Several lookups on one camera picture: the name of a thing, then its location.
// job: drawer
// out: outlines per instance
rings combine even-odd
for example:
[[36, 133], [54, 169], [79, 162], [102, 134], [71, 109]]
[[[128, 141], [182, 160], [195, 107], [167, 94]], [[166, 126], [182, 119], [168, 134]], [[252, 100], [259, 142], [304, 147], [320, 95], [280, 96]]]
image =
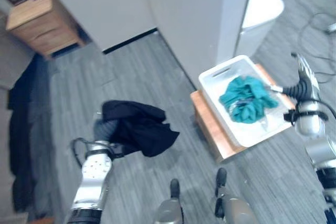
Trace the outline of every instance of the drawer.
[[38, 35], [29, 41], [29, 44], [40, 52], [49, 52], [54, 48], [70, 45], [71, 42], [76, 42], [76, 38], [73, 34], [67, 29], [58, 27]]
[[15, 28], [13, 33], [24, 41], [31, 41], [59, 26], [60, 23], [55, 16], [48, 13]]

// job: robot leg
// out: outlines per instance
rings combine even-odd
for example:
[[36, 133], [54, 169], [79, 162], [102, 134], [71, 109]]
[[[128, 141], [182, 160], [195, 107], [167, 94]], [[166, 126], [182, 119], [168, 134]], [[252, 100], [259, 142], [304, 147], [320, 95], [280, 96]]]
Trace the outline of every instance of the robot leg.
[[154, 224], [183, 224], [180, 204], [180, 185], [177, 179], [170, 183], [171, 198], [161, 203], [156, 211]]
[[250, 208], [250, 205], [243, 199], [232, 195], [225, 187], [227, 171], [220, 168], [216, 176], [216, 207], [215, 216], [224, 218], [227, 224], [257, 224], [258, 221]]

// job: crumpled towel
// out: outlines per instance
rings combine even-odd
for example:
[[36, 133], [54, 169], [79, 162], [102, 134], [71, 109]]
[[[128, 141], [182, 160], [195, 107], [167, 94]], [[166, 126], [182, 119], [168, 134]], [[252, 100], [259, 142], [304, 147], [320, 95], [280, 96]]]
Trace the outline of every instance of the crumpled towel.
[[219, 97], [234, 122], [254, 123], [265, 116], [264, 108], [275, 108], [278, 102], [272, 99], [263, 83], [251, 76], [235, 78], [225, 94]]

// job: black cloth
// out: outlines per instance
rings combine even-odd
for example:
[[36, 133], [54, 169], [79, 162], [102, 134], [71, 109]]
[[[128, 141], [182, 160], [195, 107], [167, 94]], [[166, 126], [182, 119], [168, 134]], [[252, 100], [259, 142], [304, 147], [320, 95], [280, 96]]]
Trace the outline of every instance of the black cloth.
[[172, 131], [163, 110], [132, 101], [107, 101], [102, 105], [104, 122], [118, 120], [118, 126], [110, 137], [111, 143], [132, 146], [134, 151], [153, 157], [171, 147], [179, 135]]

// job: gray carpet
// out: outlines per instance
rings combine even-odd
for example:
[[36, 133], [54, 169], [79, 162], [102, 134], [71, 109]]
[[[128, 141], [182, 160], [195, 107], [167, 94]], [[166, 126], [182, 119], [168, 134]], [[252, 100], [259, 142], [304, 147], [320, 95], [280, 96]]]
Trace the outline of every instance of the gray carpet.
[[[253, 61], [260, 62], [279, 84], [294, 84], [298, 79], [297, 64], [290, 52], [303, 51], [297, 45], [297, 37], [311, 15], [307, 7], [313, 13], [336, 13], [335, 0], [296, 1], [284, 0], [285, 12], [253, 57]], [[335, 22], [332, 17], [321, 16], [315, 22], [325, 26], [332, 20]], [[321, 31], [308, 27], [302, 41], [309, 54], [328, 56], [328, 39]], [[316, 71], [332, 71], [330, 64], [323, 60], [310, 56], [308, 60]], [[49, 160], [45, 163], [36, 159], [34, 164], [36, 170], [44, 171], [37, 174], [46, 176], [50, 172], [47, 180], [50, 184], [44, 184], [45, 193], [51, 196], [39, 202], [43, 199], [39, 193], [36, 201], [41, 211], [46, 201], [50, 201], [47, 207], [53, 209], [57, 223], [67, 214], [81, 177], [69, 143], [79, 136], [92, 139], [93, 115], [103, 101], [111, 99], [158, 106], [166, 111], [172, 129], [181, 134], [169, 150], [157, 157], [146, 158], [134, 153], [113, 162], [102, 223], [151, 223], [156, 208], [169, 197], [172, 178], [178, 178], [181, 183], [186, 223], [221, 223], [213, 215], [214, 177], [221, 166], [228, 170], [228, 187], [251, 204], [260, 223], [325, 222], [322, 187], [305, 154], [303, 140], [293, 129], [221, 165], [215, 164], [195, 124], [190, 101], [193, 86], [159, 34], [148, 35], [108, 55], [103, 55], [90, 43], [50, 62], [48, 72], [47, 78], [41, 78], [49, 79], [50, 109], [41, 110], [49, 113], [46, 116], [50, 119], [39, 117], [40, 120], [35, 120], [31, 137], [37, 137], [43, 145], [41, 136], [48, 136], [44, 131], [48, 131], [50, 120], [51, 139], [45, 141], [51, 140], [54, 156], [44, 156]], [[333, 106], [335, 84], [333, 80], [321, 85], [322, 97]], [[39, 101], [39, 96], [47, 95], [41, 90], [32, 94], [33, 103], [34, 99]], [[334, 122], [330, 121], [328, 129], [332, 136], [335, 136]], [[53, 196], [57, 189], [58, 197]]]

